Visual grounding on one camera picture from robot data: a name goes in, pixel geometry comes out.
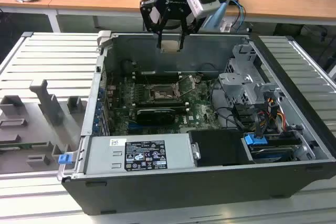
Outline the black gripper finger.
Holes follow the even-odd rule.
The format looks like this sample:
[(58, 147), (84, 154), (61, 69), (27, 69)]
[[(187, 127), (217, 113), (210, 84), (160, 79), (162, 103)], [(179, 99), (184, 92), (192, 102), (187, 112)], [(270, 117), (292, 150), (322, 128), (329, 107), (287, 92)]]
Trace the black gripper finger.
[(181, 28), (182, 28), (179, 50), (182, 50), (184, 39), (186, 35), (189, 34), (188, 25), (187, 25), (187, 17), (189, 16), (191, 12), (188, 9), (184, 9), (184, 8), (179, 8), (179, 11), (180, 11), (180, 21), (181, 21)]
[[(167, 0), (141, 0), (140, 13), (147, 31), (158, 35), (157, 48), (161, 49), (163, 29), (168, 21)], [(153, 21), (150, 14), (156, 9), (158, 13), (157, 21)]]

